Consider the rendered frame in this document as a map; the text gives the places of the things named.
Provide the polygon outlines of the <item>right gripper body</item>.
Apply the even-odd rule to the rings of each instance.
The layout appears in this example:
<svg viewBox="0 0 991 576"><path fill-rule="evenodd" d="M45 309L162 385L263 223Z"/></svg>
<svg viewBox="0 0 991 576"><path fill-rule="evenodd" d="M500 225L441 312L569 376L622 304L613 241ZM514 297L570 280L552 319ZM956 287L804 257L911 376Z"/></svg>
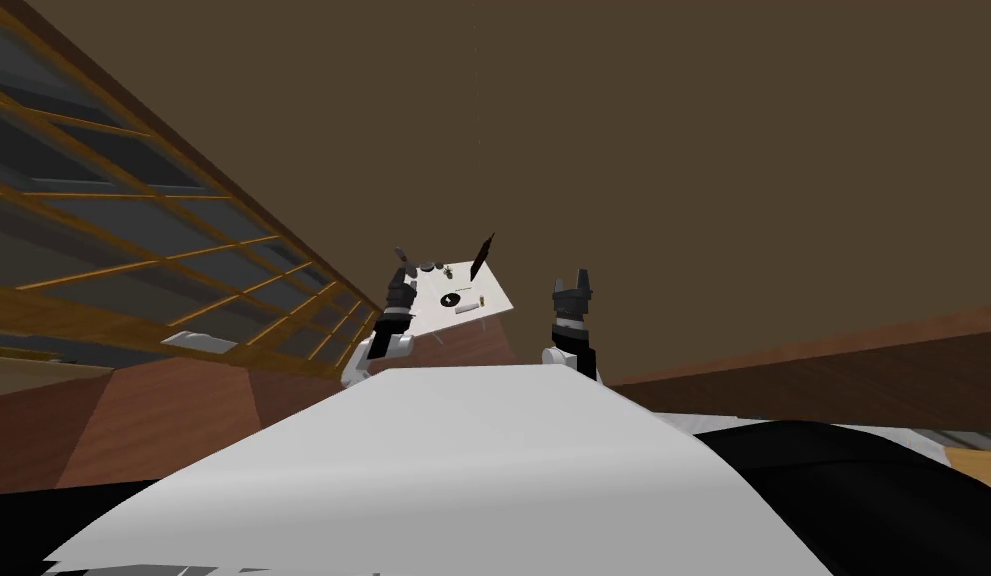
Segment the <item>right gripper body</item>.
<svg viewBox="0 0 991 576"><path fill-rule="evenodd" d="M592 297L590 289L572 288L552 293L553 310L557 319L583 320Z"/></svg>

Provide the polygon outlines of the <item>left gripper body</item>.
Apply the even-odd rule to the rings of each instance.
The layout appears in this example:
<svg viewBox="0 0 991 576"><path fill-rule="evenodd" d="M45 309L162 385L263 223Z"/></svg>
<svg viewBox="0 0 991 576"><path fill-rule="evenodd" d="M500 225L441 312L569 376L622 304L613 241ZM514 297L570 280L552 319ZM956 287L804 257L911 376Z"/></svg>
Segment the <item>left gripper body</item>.
<svg viewBox="0 0 991 576"><path fill-rule="evenodd" d="M415 281L406 280L406 270L398 269L387 288L385 311L409 311L413 306L417 290Z"/></svg>

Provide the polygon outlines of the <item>white table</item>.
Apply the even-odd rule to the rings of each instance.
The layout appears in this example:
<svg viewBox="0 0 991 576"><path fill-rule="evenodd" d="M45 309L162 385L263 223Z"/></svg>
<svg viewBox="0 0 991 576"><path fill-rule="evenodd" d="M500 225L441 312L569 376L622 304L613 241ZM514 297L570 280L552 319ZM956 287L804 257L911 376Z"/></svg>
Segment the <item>white table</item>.
<svg viewBox="0 0 991 576"><path fill-rule="evenodd" d="M496 316L514 307L507 293L502 288L495 275L484 263L476 280L469 281L471 262L446 263L440 268L435 264L432 272L419 272L415 281L417 297L410 308L413 316L407 333L417 336L427 334L437 335L439 332L480 321L485 325L489 317ZM440 303L440 298L447 293L458 292L461 295L459 305L478 302L479 296L484 296L485 306L480 306L462 314L456 314L453 308L446 308Z"/></svg>

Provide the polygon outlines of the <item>dark brown long stick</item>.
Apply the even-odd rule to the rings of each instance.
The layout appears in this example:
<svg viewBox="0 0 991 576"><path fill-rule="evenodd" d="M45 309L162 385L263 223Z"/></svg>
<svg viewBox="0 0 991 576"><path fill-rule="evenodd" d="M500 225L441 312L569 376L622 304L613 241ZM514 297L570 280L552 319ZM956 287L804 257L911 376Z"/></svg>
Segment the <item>dark brown long stick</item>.
<svg viewBox="0 0 991 576"><path fill-rule="evenodd" d="M483 242L483 244L481 245L481 247L480 247L477 255L475 256L475 258L473 258L473 261L472 261L472 263L470 265L470 269L469 269L469 273L470 273L469 281L470 282L473 282L473 281L476 280L476 278L477 278L477 276L478 276L478 274L479 274L479 272L480 272L483 264L486 262L486 259L487 259L488 255L490 253L490 247L491 247L492 241L494 239L494 236L495 236L495 234L492 233Z"/></svg>

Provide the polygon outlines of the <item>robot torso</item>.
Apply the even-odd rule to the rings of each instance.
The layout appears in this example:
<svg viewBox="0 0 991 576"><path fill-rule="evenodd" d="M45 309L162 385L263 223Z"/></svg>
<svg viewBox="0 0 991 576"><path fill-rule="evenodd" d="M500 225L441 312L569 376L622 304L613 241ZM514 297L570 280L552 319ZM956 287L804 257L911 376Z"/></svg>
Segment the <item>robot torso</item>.
<svg viewBox="0 0 991 576"><path fill-rule="evenodd" d="M68 569L831 576L701 441L560 365L389 370L130 497Z"/></svg>

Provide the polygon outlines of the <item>window with wooden frame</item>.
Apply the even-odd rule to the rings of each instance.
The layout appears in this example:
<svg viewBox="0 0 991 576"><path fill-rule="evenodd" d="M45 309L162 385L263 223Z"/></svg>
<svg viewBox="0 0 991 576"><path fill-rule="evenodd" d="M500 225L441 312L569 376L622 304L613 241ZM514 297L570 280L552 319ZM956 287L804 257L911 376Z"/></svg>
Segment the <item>window with wooden frame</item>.
<svg viewBox="0 0 991 576"><path fill-rule="evenodd" d="M0 334L335 378L378 312L0 0Z"/></svg>

